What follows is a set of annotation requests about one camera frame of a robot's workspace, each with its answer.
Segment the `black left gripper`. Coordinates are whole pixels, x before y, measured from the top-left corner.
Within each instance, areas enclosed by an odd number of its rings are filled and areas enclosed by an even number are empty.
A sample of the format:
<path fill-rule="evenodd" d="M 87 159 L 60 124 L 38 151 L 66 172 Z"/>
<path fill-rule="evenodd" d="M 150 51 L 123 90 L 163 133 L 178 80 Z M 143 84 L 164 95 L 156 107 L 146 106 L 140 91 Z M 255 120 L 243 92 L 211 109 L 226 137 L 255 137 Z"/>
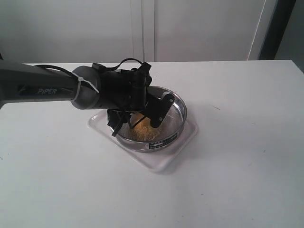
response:
<path fill-rule="evenodd" d="M 99 99 L 96 109 L 107 110 L 107 125 L 112 128 L 115 137 L 123 124 L 128 124 L 130 129 L 132 112 L 142 111 L 146 105 L 147 87 L 152 82 L 150 76 L 151 65 L 140 62 L 139 68 L 131 70 L 105 67 L 95 63 L 95 70 L 100 78 Z"/>

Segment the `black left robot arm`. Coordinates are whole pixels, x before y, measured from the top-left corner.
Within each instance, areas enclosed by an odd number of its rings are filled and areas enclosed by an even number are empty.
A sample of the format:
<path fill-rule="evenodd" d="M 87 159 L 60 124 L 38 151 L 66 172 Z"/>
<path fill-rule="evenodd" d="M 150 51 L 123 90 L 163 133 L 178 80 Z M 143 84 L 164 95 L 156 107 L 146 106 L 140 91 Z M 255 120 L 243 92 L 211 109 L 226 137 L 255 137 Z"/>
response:
<path fill-rule="evenodd" d="M 150 69 L 147 62 L 131 70 L 93 63 L 68 71 L 47 64 L 31 66 L 1 60 L 0 105 L 70 101 L 80 110 L 104 109 L 116 136 L 131 113 L 145 109 L 147 87 L 152 81 Z"/>

